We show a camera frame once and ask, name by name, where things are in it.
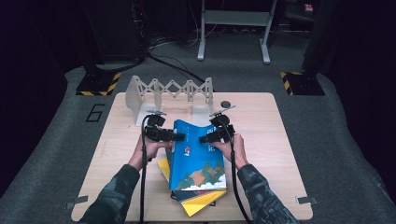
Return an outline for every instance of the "lattice structure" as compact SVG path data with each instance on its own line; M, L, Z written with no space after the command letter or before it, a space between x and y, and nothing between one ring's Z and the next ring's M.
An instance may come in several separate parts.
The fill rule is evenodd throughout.
M145 104L145 94L148 92L154 94L155 105ZM140 125L139 122L148 113L148 110L161 110L162 94L164 92L167 92L174 98L178 97L181 93L185 93L188 96L188 102L193 102L194 96L198 93L201 93L205 97L205 103L207 104L207 115L212 114L213 86L211 77L208 77L205 80L205 83L201 86L196 85L191 80L187 80L186 84L181 86L177 84L174 80L171 80L166 85L163 85L161 82L158 81L157 78L152 79L149 84L146 84L142 82L138 76L133 76L125 94L125 104L134 112L136 126Z
M164 92L167 92L174 98L176 98L181 93L185 93L188 96L188 101L192 102L194 95L201 93L205 97L205 102L208 105L212 105L213 103L213 85L211 77L208 77L205 80L205 83L201 86L197 86L192 80L187 80L183 86L180 86L174 80L171 80L168 84L163 85L158 81L157 78L152 79L149 84L142 82L138 76L133 76L132 79L141 97L144 97L147 92L152 92L154 94L163 94ZM170 91L171 88L175 88L177 91Z

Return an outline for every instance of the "blue book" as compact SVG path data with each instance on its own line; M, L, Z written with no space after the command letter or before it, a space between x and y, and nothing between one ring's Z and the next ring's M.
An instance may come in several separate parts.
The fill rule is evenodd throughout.
M198 127L178 119L174 123L175 133L184 133L183 141L173 144L168 155L170 163L169 189L210 190L226 189L224 159L220 150L199 137L216 130L213 125Z

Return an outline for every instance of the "metal stand leg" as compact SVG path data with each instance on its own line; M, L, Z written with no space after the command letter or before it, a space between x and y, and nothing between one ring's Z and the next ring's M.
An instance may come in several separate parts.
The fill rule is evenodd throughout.
M205 55L205 0L202 0L202 10L201 10L201 41L199 43L198 49L198 61L203 61Z
M265 26L264 37L260 39L260 45L262 47L262 60L264 61L265 64L271 63L270 55L268 53L268 48L267 48L267 42L268 42L268 35L270 34L270 30L271 30L272 20L274 17L275 7L276 7L276 0L274 0L273 4L271 5L271 10L268 15L267 25Z

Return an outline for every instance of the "book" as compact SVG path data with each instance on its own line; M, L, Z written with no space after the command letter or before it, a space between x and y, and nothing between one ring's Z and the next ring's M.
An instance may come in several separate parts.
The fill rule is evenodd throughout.
M184 202L186 200L190 200L199 196L206 195L215 191L214 189L206 189L206 190L173 190L175 193L176 200L178 202Z
M160 167L161 171L163 172L163 176L169 182L169 175L170 175L170 167L169 167L169 160L167 158L163 158L158 161L158 166ZM227 190L226 189L219 189L219 190L208 190L210 191L207 194L199 195L197 197L192 197L181 202L184 210L186 211L189 217L192 217L194 214L201 211L203 208L207 207L208 205L215 202L218 198L223 196Z
M224 159L220 150L199 137L216 130L214 125L198 127L184 120L174 122L174 132L184 133L183 141L173 144L167 156L170 164L170 190L226 189Z

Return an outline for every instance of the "black stand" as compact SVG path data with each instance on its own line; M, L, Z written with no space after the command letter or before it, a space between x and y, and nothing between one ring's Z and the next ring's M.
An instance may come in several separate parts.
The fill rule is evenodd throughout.
M117 82L118 73L131 69L142 62L143 59L135 60L131 65L111 70L101 69L91 64L89 66L85 65L84 68L86 73L77 87L77 92L78 94L81 93L81 95L83 92L90 92L93 95L96 95L97 92L101 92L99 93L100 95L108 95L112 91L112 86Z
M316 77L291 72L282 72L280 75L288 95L325 95Z

